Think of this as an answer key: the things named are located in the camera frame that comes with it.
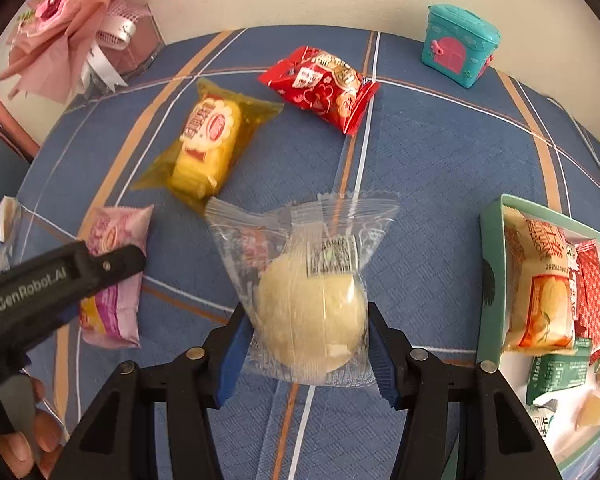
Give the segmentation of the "person's left hand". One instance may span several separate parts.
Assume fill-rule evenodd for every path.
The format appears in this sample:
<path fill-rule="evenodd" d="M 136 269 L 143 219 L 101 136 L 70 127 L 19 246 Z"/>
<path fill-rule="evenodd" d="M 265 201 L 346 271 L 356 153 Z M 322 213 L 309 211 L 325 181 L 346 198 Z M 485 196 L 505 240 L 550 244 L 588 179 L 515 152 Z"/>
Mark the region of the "person's left hand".
<path fill-rule="evenodd" d="M 14 412 L 20 427 L 0 434 L 2 461 L 16 479 L 25 479 L 32 472 L 38 479 L 50 478 L 62 452 L 64 430 L 52 414 L 38 408 L 44 396 L 44 386 L 38 378 L 19 374 L 7 383 L 3 400 L 8 407 L 23 402 L 23 408 Z"/>

